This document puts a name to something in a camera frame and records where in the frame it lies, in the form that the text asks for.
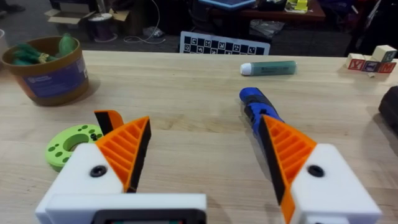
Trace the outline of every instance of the cardboard container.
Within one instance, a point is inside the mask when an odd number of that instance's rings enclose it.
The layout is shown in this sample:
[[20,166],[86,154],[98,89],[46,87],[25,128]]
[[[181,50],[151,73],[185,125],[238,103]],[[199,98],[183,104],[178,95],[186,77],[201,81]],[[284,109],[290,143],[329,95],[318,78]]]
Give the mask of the cardboard container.
[[[44,37],[27,43],[38,51],[55,55],[61,36]],[[78,98],[88,88],[86,65],[80,43],[70,54],[57,60],[37,65],[13,65],[16,46],[8,49],[1,60],[16,78],[26,95],[44,106],[60,105]]]
[[79,40],[93,40],[89,32],[87,18],[95,13],[90,11],[87,4],[59,3],[60,9],[51,9],[44,14],[49,17],[48,21],[57,26],[60,34],[66,32]]

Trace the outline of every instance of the green foam ring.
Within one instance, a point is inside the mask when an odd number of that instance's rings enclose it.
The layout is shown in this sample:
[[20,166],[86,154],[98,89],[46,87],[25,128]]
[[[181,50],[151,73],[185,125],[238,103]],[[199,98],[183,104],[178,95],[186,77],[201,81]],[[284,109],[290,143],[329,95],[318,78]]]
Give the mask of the green foam ring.
[[97,139],[103,136],[101,128],[94,124],[81,124],[63,130],[45,148],[45,159],[55,171],[60,172],[78,144],[94,143],[90,138],[93,133]]

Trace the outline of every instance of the round canister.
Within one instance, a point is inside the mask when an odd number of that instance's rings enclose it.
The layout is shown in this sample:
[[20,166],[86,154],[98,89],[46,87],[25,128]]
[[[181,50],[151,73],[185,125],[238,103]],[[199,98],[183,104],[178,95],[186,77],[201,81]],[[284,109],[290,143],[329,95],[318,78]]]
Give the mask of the round canister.
[[[62,36],[44,37],[28,41],[39,52],[49,55],[58,53]],[[13,53],[17,46],[8,49],[1,60],[4,67],[16,78],[25,94],[39,105],[53,106],[78,98],[88,89],[85,61],[77,39],[76,49],[70,54],[51,62],[36,65],[13,65]]]

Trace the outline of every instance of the green marker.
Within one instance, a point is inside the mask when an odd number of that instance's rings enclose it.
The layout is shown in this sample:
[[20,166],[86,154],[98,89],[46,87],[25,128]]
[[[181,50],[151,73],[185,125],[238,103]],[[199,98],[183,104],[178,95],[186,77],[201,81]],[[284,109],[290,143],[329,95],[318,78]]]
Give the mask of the green marker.
[[296,64],[295,61],[244,63],[241,65],[241,74],[244,76],[293,75]]

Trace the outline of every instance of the black and white checkerboard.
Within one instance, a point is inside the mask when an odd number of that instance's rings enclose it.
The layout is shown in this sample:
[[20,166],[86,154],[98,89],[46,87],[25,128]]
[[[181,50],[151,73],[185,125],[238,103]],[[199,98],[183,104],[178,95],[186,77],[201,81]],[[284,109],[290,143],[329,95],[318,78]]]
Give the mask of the black and white checkerboard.
[[268,55],[270,45],[262,42],[181,32],[180,53]]

